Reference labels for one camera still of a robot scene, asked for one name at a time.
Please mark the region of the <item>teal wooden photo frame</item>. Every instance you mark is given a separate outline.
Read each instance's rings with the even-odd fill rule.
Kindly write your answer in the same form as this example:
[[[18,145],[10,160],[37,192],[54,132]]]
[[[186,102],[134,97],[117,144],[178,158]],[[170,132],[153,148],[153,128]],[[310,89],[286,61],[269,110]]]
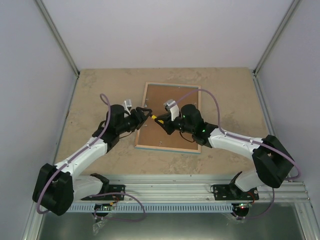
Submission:
[[[199,85],[182,83],[160,83],[147,82],[142,98],[142,107],[152,110],[155,116],[167,113],[164,103],[170,99],[179,100],[189,92],[200,89]],[[134,146],[137,149],[200,154],[201,146],[191,143],[191,135],[184,133],[183,136],[178,131],[168,135],[153,119],[148,118],[144,125],[138,130]]]

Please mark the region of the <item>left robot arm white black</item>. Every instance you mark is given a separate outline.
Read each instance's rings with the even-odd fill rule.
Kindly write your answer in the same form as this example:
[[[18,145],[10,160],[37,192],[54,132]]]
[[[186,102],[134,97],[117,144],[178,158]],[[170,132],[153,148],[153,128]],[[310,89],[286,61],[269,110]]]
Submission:
[[[109,106],[89,141],[66,159],[54,165],[43,165],[37,177],[32,199],[39,214],[63,215],[77,200],[103,200],[111,192],[110,181],[98,173],[79,180],[78,176],[94,161],[107,154],[123,133],[139,130],[152,115],[149,108],[128,110],[123,105]]]

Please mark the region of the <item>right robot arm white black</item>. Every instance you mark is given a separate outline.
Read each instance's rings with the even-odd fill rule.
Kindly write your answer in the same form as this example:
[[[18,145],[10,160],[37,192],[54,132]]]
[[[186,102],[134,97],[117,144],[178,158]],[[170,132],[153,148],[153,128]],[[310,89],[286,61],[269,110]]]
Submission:
[[[254,138],[229,133],[205,122],[193,104],[182,108],[173,106],[166,114],[152,116],[152,119],[168,135],[175,131],[188,133],[200,146],[227,150],[251,160],[254,169],[238,172],[226,186],[236,200],[242,199],[258,186],[279,188],[294,167],[293,159],[275,136]]]

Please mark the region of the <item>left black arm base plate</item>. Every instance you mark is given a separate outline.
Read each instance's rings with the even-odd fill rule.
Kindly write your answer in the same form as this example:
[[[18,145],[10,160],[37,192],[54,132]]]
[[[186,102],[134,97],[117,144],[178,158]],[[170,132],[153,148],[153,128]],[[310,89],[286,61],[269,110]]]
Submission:
[[[103,197],[105,201],[123,201],[124,196],[119,193],[124,193],[126,191],[126,186],[124,184],[110,184],[106,190],[106,193],[117,193],[106,195]]]

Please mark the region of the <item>yellow handled screwdriver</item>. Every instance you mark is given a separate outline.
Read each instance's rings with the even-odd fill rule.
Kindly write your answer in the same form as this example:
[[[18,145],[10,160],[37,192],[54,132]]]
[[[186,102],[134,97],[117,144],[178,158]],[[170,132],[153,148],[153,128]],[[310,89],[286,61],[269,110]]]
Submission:
[[[164,121],[160,118],[158,118],[156,115],[152,115],[151,119],[154,120],[156,123],[163,125]]]

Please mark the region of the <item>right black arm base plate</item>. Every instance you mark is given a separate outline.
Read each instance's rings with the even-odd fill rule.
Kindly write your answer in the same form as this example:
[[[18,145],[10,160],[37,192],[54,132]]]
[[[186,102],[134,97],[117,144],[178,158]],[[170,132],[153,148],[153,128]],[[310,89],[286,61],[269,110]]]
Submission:
[[[210,186],[210,191],[216,201],[255,201],[260,199],[257,188],[242,191],[232,184],[213,184]]]

